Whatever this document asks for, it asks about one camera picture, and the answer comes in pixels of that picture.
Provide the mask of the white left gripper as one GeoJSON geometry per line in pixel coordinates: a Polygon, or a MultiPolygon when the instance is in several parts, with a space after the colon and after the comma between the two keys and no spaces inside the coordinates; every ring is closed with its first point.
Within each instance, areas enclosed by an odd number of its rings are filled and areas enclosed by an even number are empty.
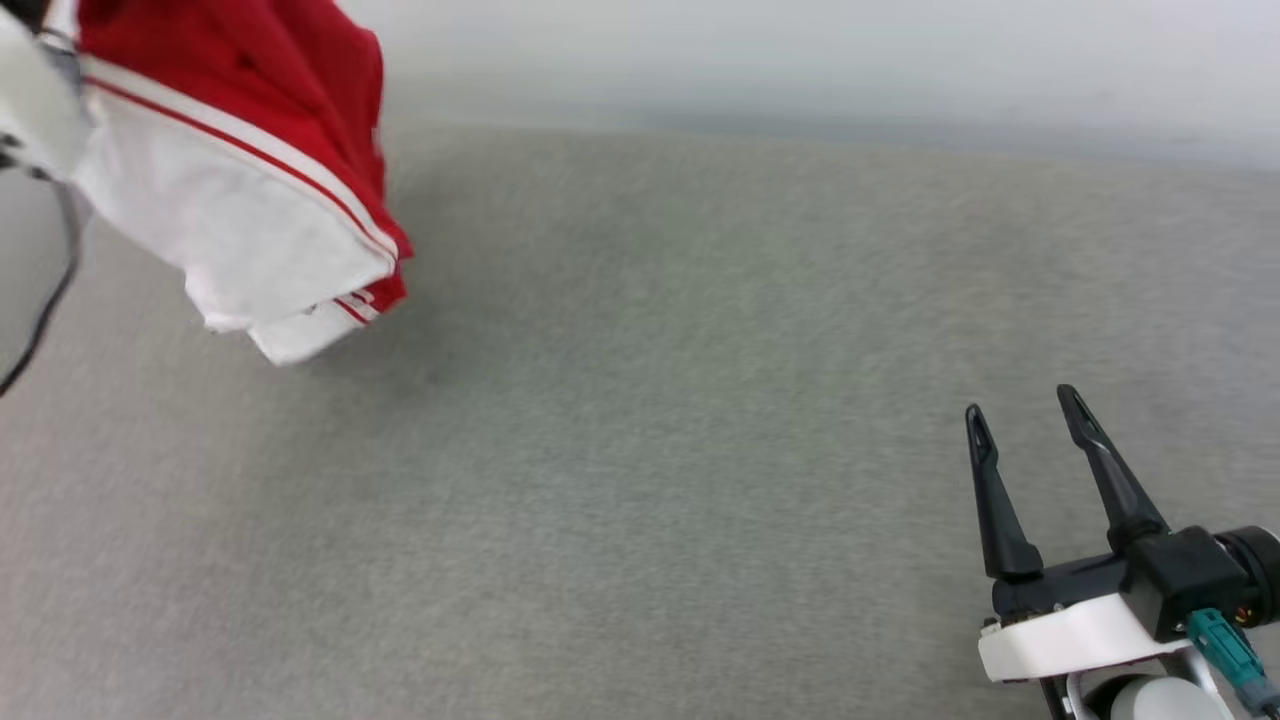
{"type": "Polygon", "coordinates": [[[81,47],[55,12],[1,14],[3,169],[68,181],[87,146],[81,47]]]}

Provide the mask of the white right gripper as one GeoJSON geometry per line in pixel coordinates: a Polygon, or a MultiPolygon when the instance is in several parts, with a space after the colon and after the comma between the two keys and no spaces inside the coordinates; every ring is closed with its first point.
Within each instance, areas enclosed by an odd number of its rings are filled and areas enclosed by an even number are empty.
{"type": "MultiPolygon", "coordinates": [[[[1170,527],[1079,391],[1056,388],[1074,445],[1089,462],[1114,555],[1170,527]]],[[[998,447],[980,407],[965,411],[977,520],[986,575],[995,582],[995,625],[980,630],[978,653],[996,683],[1039,680],[1133,664],[1190,647],[1158,643],[1120,596],[1126,562],[1096,556],[1043,570],[998,473],[998,447]]]]}

